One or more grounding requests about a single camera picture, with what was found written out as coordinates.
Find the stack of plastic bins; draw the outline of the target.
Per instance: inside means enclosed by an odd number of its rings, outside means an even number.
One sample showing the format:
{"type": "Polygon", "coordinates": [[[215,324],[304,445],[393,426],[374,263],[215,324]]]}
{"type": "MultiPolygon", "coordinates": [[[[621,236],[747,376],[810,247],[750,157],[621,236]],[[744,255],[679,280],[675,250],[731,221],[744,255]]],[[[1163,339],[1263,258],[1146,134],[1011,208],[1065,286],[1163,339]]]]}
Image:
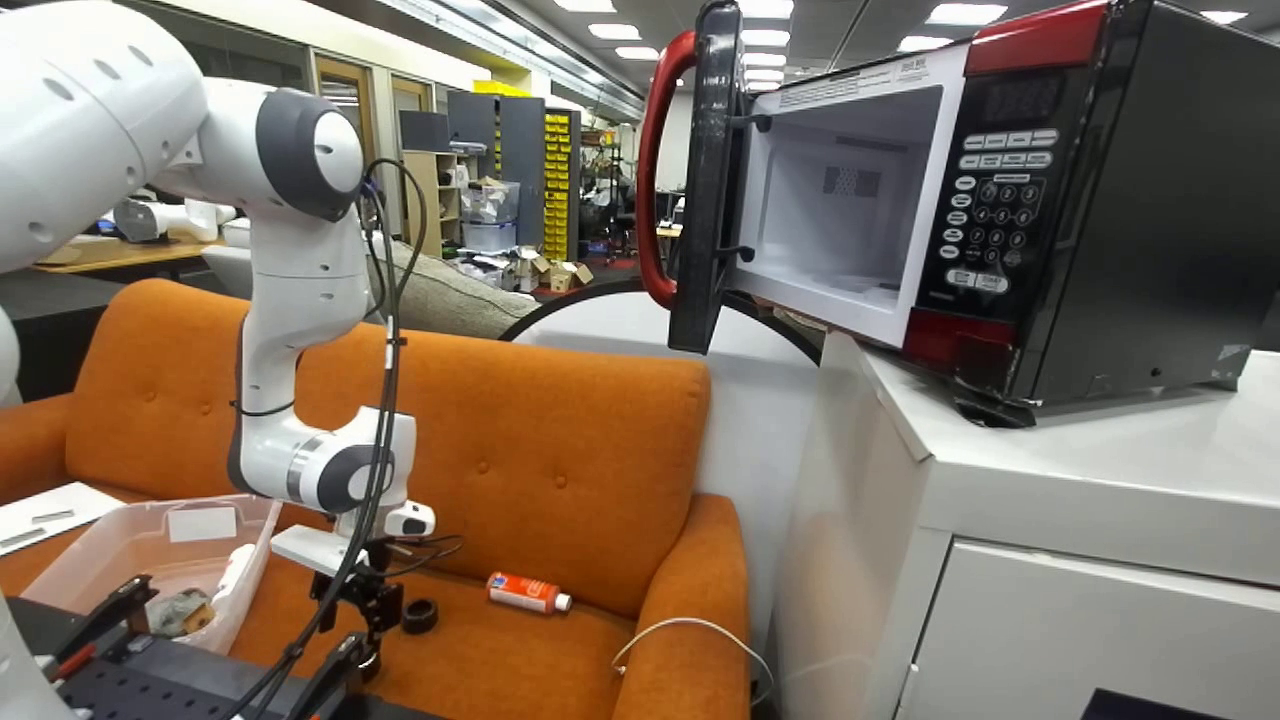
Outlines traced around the stack of plastic bins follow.
{"type": "Polygon", "coordinates": [[[461,190],[462,242],[468,251],[504,252],[517,246],[520,190],[517,182],[490,177],[461,190]]]}

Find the grey cushion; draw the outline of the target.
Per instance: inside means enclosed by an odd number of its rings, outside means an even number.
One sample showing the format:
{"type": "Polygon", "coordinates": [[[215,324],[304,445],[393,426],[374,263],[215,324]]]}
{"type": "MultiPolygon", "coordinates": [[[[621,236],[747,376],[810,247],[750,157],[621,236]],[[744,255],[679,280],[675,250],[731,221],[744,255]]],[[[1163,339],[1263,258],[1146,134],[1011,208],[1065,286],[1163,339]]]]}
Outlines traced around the grey cushion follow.
{"type": "Polygon", "coordinates": [[[396,279],[406,283],[398,315],[404,329],[497,340],[540,307],[531,295],[494,288],[425,254],[410,269],[411,247],[393,241],[390,249],[396,279]]]}

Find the grey and brown object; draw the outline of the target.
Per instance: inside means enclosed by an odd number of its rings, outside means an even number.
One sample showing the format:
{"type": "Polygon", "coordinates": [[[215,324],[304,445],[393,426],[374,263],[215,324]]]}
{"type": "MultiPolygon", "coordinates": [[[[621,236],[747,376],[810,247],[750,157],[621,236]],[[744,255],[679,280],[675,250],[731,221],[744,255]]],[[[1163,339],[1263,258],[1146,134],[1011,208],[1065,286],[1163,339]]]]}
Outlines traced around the grey and brown object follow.
{"type": "Polygon", "coordinates": [[[165,638],[200,633],[216,618],[212,598],[200,588],[157,596],[146,607],[148,632],[165,638]]]}

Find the orange and white bottle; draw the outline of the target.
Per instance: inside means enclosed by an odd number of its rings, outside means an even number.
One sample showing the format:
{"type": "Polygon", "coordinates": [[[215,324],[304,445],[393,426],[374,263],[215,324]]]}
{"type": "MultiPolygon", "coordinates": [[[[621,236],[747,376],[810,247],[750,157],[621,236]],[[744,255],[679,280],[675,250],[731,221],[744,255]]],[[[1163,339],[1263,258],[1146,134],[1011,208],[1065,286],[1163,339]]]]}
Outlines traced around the orange and white bottle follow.
{"type": "Polygon", "coordinates": [[[573,603],[572,597],[557,584],[503,571],[488,578],[485,592],[494,603],[543,615],[568,612],[573,603]]]}

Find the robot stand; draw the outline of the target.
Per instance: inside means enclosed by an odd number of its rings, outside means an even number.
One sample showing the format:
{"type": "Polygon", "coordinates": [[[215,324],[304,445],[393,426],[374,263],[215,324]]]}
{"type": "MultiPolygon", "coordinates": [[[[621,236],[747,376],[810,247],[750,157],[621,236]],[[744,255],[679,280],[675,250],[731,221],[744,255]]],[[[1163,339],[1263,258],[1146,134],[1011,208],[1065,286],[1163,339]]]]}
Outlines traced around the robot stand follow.
{"type": "MultiPolygon", "coordinates": [[[[81,616],[18,597],[6,597],[15,628],[32,653],[59,646],[81,616]]],[[[99,641],[105,650],[59,687],[67,708],[87,708],[90,720],[218,720],[261,675],[262,667],[177,642],[142,635],[125,638],[119,626],[99,641]]],[[[262,715],[284,720],[307,689],[310,678],[289,676],[262,715]]],[[[319,720],[445,720],[396,705],[339,682],[311,716],[319,720]]]]}

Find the white cabinet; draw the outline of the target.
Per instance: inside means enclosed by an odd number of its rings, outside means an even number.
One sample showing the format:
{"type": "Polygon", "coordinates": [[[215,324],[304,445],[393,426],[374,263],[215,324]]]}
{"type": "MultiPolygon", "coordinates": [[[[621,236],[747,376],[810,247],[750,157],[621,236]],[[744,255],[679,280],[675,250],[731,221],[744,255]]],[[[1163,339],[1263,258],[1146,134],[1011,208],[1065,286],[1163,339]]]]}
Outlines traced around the white cabinet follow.
{"type": "Polygon", "coordinates": [[[1193,387],[961,418],[947,388],[828,334],[774,593],[783,720],[896,720],[957,542],[1280,591],[1280,354],[1193,387]]]}

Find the dark grey cabinet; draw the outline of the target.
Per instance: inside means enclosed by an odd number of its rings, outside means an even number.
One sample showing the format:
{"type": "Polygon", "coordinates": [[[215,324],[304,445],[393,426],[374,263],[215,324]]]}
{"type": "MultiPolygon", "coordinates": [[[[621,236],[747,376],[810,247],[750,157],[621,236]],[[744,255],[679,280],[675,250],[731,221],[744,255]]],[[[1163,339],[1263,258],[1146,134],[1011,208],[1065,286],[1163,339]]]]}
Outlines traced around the dark grey cabinet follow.
{"type": "Polygon", "coordinates": [[[481,177],[520,184],[517,243],[540,247],[545,211],[545,102],[540,97],[451,91],[453,141],[480,143],[481,177]]]}

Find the yellow parts bin rack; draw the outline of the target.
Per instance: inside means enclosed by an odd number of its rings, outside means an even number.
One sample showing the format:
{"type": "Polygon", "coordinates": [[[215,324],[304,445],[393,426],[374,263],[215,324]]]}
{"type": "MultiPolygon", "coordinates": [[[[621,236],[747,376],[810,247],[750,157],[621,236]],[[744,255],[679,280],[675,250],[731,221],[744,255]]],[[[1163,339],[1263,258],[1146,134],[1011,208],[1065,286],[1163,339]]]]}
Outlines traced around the yellow parts bin rack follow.
{"type": "Polygon", "coordinates": [[[544,113],[543,254],[553,261],[579,258],[581,200],[581,113],[544,113]]]}

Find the orange sofa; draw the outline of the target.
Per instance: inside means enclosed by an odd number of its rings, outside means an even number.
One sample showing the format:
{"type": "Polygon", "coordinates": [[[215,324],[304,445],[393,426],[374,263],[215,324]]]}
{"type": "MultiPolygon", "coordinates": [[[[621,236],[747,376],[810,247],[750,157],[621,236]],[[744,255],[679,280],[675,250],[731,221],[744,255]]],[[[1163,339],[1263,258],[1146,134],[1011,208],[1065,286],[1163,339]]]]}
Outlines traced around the orange sofa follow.
{"type": "MultiPolygon", "coordinates": [[[[0,409],[0,505],[69,480],[128,501],[232,493],[248,306],[170,281],[128,284],[70,393],[0,409]]],[[[406,578],[439,620],[385,639],[370,691],[449,720],[749,720],[742,530],[730,498],[695,488],[707,368],[404,337],[410,497],[462,544],[406,578]],[[572,607],[494,603],[495,571],[557,584],[572,607]]]]}

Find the black and red microwave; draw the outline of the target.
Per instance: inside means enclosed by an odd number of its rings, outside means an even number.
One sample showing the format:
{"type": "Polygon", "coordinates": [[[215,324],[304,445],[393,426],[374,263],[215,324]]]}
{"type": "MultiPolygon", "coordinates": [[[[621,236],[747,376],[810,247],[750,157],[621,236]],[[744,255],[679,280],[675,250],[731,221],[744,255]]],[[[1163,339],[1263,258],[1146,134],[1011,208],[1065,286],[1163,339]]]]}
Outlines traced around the black and red microwave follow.
{"type": "MultiPolygon", "coordinates": [[[[959,411],[1233,389],[1280,293],[1280,44],[1169,0],[1074,0],[763,91],[728,275],[941,375],[959,411]]],[[[691,70],[657,167],[684,222],[691,70]]]]}

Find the clear plastic storage box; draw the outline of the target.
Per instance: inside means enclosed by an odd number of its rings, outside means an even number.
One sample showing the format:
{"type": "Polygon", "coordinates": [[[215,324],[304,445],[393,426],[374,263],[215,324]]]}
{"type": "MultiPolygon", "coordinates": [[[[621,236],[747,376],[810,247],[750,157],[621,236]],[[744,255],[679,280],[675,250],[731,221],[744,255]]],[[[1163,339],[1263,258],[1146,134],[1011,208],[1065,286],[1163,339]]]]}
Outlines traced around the clear plastic storage box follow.
{"type": "Polygon", "coordinates": [[[183,591],[212,602],[212,620],[182,642],[229,653],[262,578],[282,502],[228,495],[129,503],[106,512],[55,557],[20,597],[86,615],[134,575],[151,578],[157,609],[183,591]]]}

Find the white round board black rim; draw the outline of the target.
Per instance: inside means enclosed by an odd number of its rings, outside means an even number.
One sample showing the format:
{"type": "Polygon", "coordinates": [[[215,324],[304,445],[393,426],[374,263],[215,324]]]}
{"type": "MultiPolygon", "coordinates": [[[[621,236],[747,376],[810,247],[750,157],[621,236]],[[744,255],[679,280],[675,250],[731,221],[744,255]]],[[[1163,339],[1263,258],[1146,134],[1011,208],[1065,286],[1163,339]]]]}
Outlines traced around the white round board black rim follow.
{"type": "MultiPolygon", "coordinates": [[[[668,313],[639,281],[594,284],[532,310],[503,340],[598,354],[666,356],[668,313]]],[[[819,350],[744,299],[726,296],[710,348],[712,380],[698,489],[731,498],[748,560],[750,637],[763,650],[806,429],[819,350]]]]}

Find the black clamp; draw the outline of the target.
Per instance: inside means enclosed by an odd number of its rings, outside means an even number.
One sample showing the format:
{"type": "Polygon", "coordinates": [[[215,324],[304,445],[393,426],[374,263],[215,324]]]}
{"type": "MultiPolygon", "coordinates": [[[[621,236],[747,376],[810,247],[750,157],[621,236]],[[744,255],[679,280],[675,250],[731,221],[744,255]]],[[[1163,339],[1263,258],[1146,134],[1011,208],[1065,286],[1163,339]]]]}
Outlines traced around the black clamp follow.
{"type": "Polygon", "coordinates": [[[325,657],[283,720],[317,720],[333,698],[357,694],[381,670],[380,644],[365,632],[352,632],[325,657]]]}
{"type": "Polygon", "coordinates": [[[55,661],[65,664],[120,625],[132,635],[150,634],[147,603],[157,596],[152,579],[150,574],[138,574],[111,591],[87,616],[70,626],[55,647],[55,661]]]}

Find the wooden shelf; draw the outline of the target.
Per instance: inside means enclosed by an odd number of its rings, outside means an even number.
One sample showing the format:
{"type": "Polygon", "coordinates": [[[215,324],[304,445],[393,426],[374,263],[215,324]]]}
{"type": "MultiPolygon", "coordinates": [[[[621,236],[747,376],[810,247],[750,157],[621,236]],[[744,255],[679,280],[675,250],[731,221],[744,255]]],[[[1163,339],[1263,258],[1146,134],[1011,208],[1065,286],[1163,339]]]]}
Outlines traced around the wooden shelf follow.
{"type": "Polygon", "coordinates": [[[421,234],[421,254],[452,258],[461,245],[460,156],[403,150],[399,160],[411,174],[402,183],[404,242],[413,245],[421,234]]]}

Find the heap of cardboard boxes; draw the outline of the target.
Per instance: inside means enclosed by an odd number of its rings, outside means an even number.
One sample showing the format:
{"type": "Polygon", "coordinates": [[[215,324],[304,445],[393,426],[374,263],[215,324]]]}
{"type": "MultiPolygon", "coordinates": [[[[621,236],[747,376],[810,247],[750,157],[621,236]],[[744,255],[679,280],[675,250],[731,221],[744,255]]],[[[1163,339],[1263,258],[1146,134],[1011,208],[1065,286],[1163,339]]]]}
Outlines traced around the heap of cardboard boxes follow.
{"type": "Polygon", "coordinates": [[[568,293],[594,282],[591,269],[582,263],[552,260],[534,246],[513,246],[492,252],[462,249],[451,265],[497,290],[535,293],[568,293]]]}

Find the wooden table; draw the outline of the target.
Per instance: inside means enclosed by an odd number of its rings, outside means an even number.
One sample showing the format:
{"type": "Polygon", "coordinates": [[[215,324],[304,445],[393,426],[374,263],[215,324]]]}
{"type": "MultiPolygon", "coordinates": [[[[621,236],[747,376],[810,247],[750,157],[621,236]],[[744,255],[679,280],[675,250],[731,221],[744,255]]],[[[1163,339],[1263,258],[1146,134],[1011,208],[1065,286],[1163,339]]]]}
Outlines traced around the wooden table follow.
{"type": "Polygon", "coordinates": [[[184,236],[166,243],[131,243],[113,237],[77,236],[36,263],[35,268],[118,282],[155,275],[175,278],[187,272],[206,270],[209,265],[202,258],[204,250],[221,246],[221,241],[200,243],[184,236]]]}

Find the white cabinet door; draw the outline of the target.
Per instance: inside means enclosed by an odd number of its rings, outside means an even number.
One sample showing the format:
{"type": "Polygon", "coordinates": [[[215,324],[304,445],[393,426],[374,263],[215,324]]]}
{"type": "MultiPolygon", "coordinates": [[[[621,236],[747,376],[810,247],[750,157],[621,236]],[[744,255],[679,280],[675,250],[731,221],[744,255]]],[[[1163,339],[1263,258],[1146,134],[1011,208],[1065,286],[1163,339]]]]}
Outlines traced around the white cabinet door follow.
{"type": "Polygon", "coordinates": [[[1280,720],[1280,591],[957,542],[896,720],[1280,720]]]}

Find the microwave door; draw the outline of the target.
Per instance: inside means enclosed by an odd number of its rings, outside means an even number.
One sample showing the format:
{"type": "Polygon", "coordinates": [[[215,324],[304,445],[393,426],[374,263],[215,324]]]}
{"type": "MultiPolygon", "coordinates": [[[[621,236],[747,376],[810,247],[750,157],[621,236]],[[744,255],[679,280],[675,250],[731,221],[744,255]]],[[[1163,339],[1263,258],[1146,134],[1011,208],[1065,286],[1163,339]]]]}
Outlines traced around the microwave door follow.
{"type": "Polygon", "coordinates": [[[739,1],[707,0],[691,31],[696,35],[696,64],[689,69],[694,78],[684,222],[673,247],[676,273],[669,274],[662,255],[660,265],[676,282],[673,306],[666,309],[667,346],[705,355],[730,272],[755,256],[732,237],[740,209],[739,169],[750,128],[765,131],[771,120],[748,111],[739,1]]]}

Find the white paper sheet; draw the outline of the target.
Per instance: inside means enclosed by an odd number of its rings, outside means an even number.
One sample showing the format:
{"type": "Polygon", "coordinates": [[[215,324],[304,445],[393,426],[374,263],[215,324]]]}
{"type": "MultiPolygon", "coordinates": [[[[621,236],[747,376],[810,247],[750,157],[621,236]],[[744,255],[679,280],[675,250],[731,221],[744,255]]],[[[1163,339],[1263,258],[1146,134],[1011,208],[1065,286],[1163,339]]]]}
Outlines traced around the white paper sheet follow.
{"type": "Polygon", "coordinates": [[[124,505],[82,482],[0,505],[0,557],[96,521],[124,505]]]}

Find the red handled tool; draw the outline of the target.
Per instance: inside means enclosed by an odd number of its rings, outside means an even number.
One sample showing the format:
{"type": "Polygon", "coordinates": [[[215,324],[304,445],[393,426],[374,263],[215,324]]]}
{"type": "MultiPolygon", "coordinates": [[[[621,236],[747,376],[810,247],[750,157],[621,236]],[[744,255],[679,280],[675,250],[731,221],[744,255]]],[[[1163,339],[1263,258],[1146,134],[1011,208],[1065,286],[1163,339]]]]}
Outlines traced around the red handled tool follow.
{"type": "Polygon", "coordinates": [[[68,659],[60,661],[56,667],[50,667],[50,673],[47,674],[50,683],[56,685],[70,676],[74,676],[93,660],[95,655],[95,643],[88,643],[78,648],[74,653],[69,655],[68,659]]]}

